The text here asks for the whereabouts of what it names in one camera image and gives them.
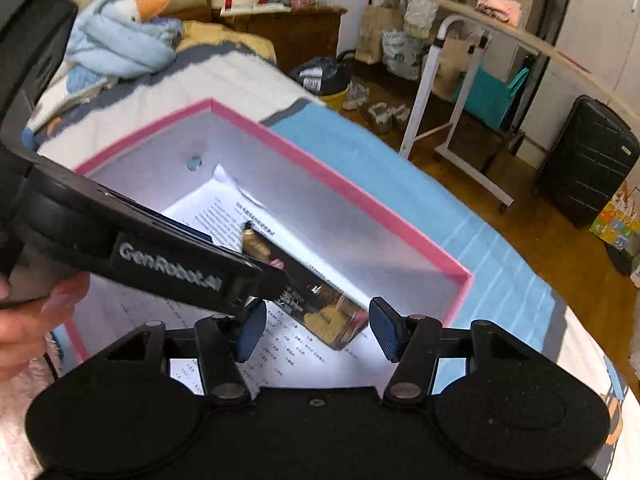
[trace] white metal frame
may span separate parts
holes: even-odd
[[[409,154],[411,153],[412,147],[414,146],[416,140],[423,139],[445,128],[449,128],[449,135],[447,136],[447,140],[436,148],[436,152],[443,158],[446,158],[454,166],[460,168],[460,170],[464,171],[476,182],[481,184],[486,190],[488,190],[496,198],[498,198],[498,200],[500,200],[506,207],[509,207],[511,206],[511,204],[513,204],[513,198],[511,198],[499,186],[489,180],[484,174],[476,170],[476,168],[474,168],[467,161],[463,160],[449,149],[449,143],[451,142],[453,134],[456,131],[458,121],[460,120],[460,116],[462,115],[462,110],[464,110],[465,108],[466,100],[469,97],[471,87],[474,84],[476,75],[478,74],[478,70],[480,69],[480,65],[482,63],[482,58],[484,57],[484,53],[486,51],[485,47],[488,41],[488,31],[486,30],[486,25],[484,23],[480,25],[482,28],[481,43],[478,47],[476,47],[476,50],[474,51],[474,54],[471,58],[469,68],[462,83],[462,88],[460,89],[460,96],[458,97],[456,106],[453,109],[453,113],[449,122],[443,124],[442,126],[434,128],[433,130],[429,130],[428,132],[418,135],[418,128],[420,127],[420,122],[422,121],[424,110],[427,106],[427,102],[429,101],[431,90],[433,89],[433,83],[438,72],[438,67],[440,66],[440,54],[442,53],[442,48],[437,44],[442,44],[445,41],[447,37],[447,31],[449,30],[451,24],[459,21],[468,21],[479,24],[472,18],[468,16],[461,16],[460,14],[452,14],[450,16],[447,16],[446,19],[444,19],[444,21],[442,22],[442,25],[438,30],[436,41],[434,42],[436,44],[431,45],[431,48],[429,49],[427,63],[424,67],[424,73],[422,74],[422,81],[420,82],[420,88],[418,88],[418,94],[415,98],[414,108],[411,112],[409,123],[407,124],[404,139],[402,140],[400,155],[404,156],[404,158],[409,158]],[[513,39],[530,52],[533,52],[535,54],[538,54],[540,52],[534,49],[532,46],[518,41],[516,38]]]

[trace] black suitcase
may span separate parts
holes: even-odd
[[[640,143],[611,108],[578,97],[540,169],[536,193],[577,228],[590,226],[631,172]]]

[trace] wooden board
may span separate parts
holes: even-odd
[[[638,120],[638,116],[633,112],[631,107],[627,105],[623,99],[613,91],[613,89],[609,88],[609,86],[600,80],[596,75],[589,72],[585,67],[576,63],[567,55],[563,54],[560,50],[554,47],[552,44],[547,43],[546,41],[541,40],[537,36],[528,33],[523,28],[513,27],[512,25],[508,25],[503,22],[499,22],[498,20],[494,20],[485,14],[481,14],[477,12],[473,7],[460,4],[457,2],[453,2],[451,0],[429,0],[440,6],[443,9],[450,10],[455,14],[460,14],[461,16],[465,16],[478,23],[482,27],[486,27],[488,29],[494,30],[495,32],[499,32],[510,38],[515,39],[523,46],[529,47],[543,56],[547,56],[551,59],[556,60],[561,63],[565,67],[571,69],[574,73],[579,75],[581,78],[595,86],[600,92],[608,96],[615,104],[620,108],[626,115],[628,115],[633,120]]]

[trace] wooden floor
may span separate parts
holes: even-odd
[[[415,96],[412,84],[398,87],[396,83],[383,81],[383,87],[363,79],[361,82],[370,88],[371,100],[375,102],[411,105]],[[451,111],[451,104],[431,98],[420,130],[427,131],[447,122]],[[359,111],[344,115],[367,126]],[[498,156],[489,174],[515,199],[508,212],[501,214],[499,202],[493,195],[448,161],[434,160],[433,149],[445,136],[446,132],[417,142],[410,157],[412,163],[438,180],[509,241],[535,272],[566,300],[638,395],[638,378],[628,360],[638,290],[629,278],[616,272],[603,242],[587,230],[576,230],[544,199],[534,198],[531,189],[536,171],[506,153]],[[402,141],[402,135],[395,131],[381,138],[394,149],[398,149]],[[465,114],[451,149],[481,168],[496,143],[487,127]]]

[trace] snack package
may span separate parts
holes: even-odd
[[[342,350],[369,324],[369,313],[248,224],[242,252],[283,269],[290,285],[275,303],[334,350]]]

